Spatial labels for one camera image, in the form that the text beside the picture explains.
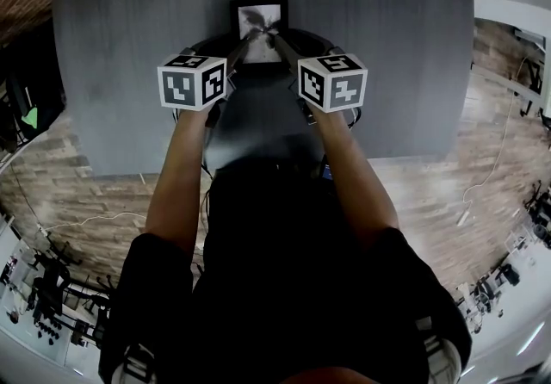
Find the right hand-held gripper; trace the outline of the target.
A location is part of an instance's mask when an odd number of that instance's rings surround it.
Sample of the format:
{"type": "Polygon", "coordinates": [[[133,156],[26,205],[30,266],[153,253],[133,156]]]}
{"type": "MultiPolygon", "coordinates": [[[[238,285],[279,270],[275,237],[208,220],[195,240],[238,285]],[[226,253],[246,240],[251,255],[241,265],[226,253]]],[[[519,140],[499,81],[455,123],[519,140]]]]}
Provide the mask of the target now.
{"type": "Polygon", "coordinates": [[[363,105],[368,69],[356,55],[302,29],[292,29],[292,44],[274,37],[278,54],[296,69],[299,97],[324,113],[363,105]]]}

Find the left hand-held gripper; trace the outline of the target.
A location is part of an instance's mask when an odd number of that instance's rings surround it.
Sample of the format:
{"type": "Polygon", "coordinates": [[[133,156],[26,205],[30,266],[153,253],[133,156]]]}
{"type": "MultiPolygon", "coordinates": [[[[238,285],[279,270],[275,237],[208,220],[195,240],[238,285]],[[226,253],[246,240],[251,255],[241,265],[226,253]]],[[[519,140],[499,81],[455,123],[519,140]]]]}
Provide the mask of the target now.
{"type": "Polygon", "coordinates": [[[202,111],[226,98],[228,77],[235,65],[248,53],[253,39],[253,36],[247,35],[235,46],[231,34],[222,34],[170,55],[158,66],[161,105],[202,111]]]}

